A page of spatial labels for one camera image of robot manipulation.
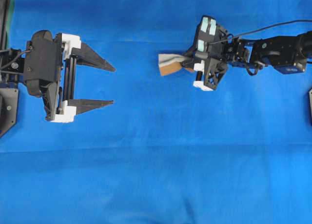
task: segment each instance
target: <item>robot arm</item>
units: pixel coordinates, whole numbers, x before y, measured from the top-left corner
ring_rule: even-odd
[[[59,33],[53,39],[50,31],[42,30],[27,42],[24,52],[1,50],[0,137],[16,122],[18,83],[27,87],[29,95],[43,99],[46,120],[50,122],[73,122],[77,114],[112,104],[113,101],[74,99],[77,65],[115,71],[75,35]]]
[[[193,45],[183,55],[189,59],[181,65],[197,71],[194,86],[211,91],[217,89],[228,64],[245,68],[252,76],[269,65],[282,74],[305,72],[308,59],[312,58],[312,31],[298,36],[245,40],[231,36],[214,18],[203,16]]]

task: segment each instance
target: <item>blue fabric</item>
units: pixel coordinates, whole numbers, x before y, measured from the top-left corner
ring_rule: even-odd
[[[41,29],[80,35],[117,71],[78,67],[75,97],[115,104],[49,123],[19,86],[18,123],[0,140],[0,224],[311,223],[310,67],[230,67],[207,93],[157,66],[189,48],[204,14],[238,34],[312,19],[311,1],[16,0],[10,45]]]

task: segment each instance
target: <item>cardboard piece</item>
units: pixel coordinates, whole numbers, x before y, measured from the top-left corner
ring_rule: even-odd
[[[161,76],[173,74],[182,69],[181,62],[189,59],[177,54],[159,54],[158,55],[158,66]],[[189,72],[194,72],[193,69],[185,68]]]

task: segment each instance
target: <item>black cable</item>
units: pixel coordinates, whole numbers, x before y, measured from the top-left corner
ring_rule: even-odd
[[[292,21],[287,21],[287,22],[281,22],[281,23],[278,23],[278,24],[274,24],[274,25],[269,25],[269,26],[263,27],[261,29],[257,29],[257,30],[253,30],[253,31],[245,32],[245,33],[241,33],[239,35],[236,35],[236,36],[233,36],[231,38],[224,39],[224,40],[220,40],[220,41],[216,41],[216,42],[210,42],[208,44],[216,44],[216,43],[220,43],[220,42],[226,42],[226,41],[229,41],[229,40],[232,40],[232,39],[244,36],[244,35],[250,35],[250,34],[253,34],[253,33],[256,33],[256,32],[260,32],[262,30],[270,29],[272,27],[276,27],[276,26],[280,26],[280,25],[286,25],[286,24],[291,24],[291,23],[296,23],[296,22],[312,22],[312,20],[292,20]]]
[[[255,68],[255,69],[254,69],[254,72],[252,72],[252,71],[250,71],[249,66],[247,65],[247,66],[246,66],[246,70],[247,70],[247,73],[248,73],[250,76],[254,76],[254,75],[256,75],[256,74],[258,73],[259,68]]]
[[[0,70],[3,70],[4,68],[10,66],[13,62],[15,62],[21,55],[25,54],[25,53],[28,53],[28,52],[31,52],[31,50],[25,50],[23,52],[20,52],[16,55],[16,57],[11,60],[8,64],[5,64],[4,66],[0,67]]]

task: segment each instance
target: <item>screw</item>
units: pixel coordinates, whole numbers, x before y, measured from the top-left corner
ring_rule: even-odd
[[[11,67],[12,67],[13,69],[17,69],[17,68],[19,67],[19,64],[17,64],[16,62],[13,62],[13,63],[11,64]]]

